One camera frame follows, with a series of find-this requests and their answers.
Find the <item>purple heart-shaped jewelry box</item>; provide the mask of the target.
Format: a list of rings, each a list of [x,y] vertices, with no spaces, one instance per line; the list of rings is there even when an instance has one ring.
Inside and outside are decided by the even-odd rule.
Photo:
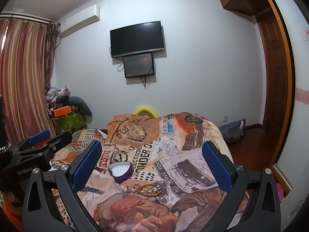
[[[116,162],[108,166],[108,171],[110,175],[114,178],[117,184],[121,184],[124,181],[132,177],[134,173],[134,168],[132,163],[129,161]]]

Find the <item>orange shoe box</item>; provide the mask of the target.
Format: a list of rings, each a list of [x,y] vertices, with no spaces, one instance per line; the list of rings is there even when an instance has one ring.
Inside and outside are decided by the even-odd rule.
[[[59,109],[52,110],[52,116],[57,118],[72,112],[71,106],[64,106]]]

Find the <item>pile of clothes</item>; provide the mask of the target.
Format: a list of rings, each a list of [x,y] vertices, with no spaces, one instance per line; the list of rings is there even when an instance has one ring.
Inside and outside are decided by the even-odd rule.
[[[65,96],[70,96],[70,95],[71,93],[66,86],[61,87],[61,88],[51,87],[50,90],[47,92],[45,99],[47,102],[55,102]]]

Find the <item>dark green plush pillow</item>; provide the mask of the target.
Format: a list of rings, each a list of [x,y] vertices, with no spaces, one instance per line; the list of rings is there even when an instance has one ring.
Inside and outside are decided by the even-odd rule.
[[[77,107],[79,111],[82,112],[85,116],[92,116],[92,111],[82,98],[77,96],[70,96],[68,99],[68,104],[70,106]]]

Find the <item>dark bag on floor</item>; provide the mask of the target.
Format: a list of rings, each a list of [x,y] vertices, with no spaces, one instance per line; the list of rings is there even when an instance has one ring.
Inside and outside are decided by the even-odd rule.
[[[246,119],[243,118],[239,121],[220,126],[219,131],[221,132],[221,135],[227,144],[234,144],[237,143],[244,135],[245,127]]]

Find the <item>newspaper print bed blanket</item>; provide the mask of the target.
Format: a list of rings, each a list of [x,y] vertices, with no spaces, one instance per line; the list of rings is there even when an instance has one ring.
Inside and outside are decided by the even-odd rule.
[[[51,159],[69,164],[94,140],[102,155],[78,196],[101,231],[200,231],[226,197],[202,156],[211,141],[230,151],[208,119],[188,112],[157,118],[117,115],[107,133],[87,129]],[[134,173],[117,184],[108,171],[129,161]]]

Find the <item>striped red curtain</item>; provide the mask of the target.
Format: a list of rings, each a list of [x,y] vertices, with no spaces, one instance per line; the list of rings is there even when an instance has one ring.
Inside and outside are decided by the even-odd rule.
[[[55,21],[1,18],[1,95],[12,145],[45,129],[55,135],[46,94],[58,34]]]

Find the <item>yellow curved headrest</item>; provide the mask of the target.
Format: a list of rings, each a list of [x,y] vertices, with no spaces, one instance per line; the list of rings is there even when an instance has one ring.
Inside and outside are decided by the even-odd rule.
[[[134,111],[134,115],[139,115],[141,116],[143,113],[147,114],[150,117],[159,117],[159,115],[150,107],[148,106],[141,106],[138,107],[135,111]]]

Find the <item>brown wooden door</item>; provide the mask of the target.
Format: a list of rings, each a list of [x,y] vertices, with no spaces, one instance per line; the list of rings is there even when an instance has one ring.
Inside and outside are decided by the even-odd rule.
[[[256,17],[266,61],[266,107],[263,127],[273,152],[270,165],[278,155],[277,146],[283,128],[287,99],[286,59],[282,34],[273,10],[269,7]]]

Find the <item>small black wall monitor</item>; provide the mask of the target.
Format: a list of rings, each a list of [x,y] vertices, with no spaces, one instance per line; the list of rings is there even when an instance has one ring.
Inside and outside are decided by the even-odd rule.
[[[154,75],[154,57],[152,53],[129,55],[123,58],[125,78]]]

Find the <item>white wall air conditioner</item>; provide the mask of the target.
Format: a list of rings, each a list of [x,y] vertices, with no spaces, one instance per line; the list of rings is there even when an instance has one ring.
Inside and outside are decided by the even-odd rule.
[[[60,23],[60,34],[66,37],[88,25],[100,21],[101,9],[98,5],[92,5]]]

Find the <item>large black wall television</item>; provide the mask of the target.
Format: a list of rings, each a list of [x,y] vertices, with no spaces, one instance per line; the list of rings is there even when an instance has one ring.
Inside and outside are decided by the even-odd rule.
[[[113,58],[164,49],[165,42],[160,21],[135,24],[110,31],[110,53]]]

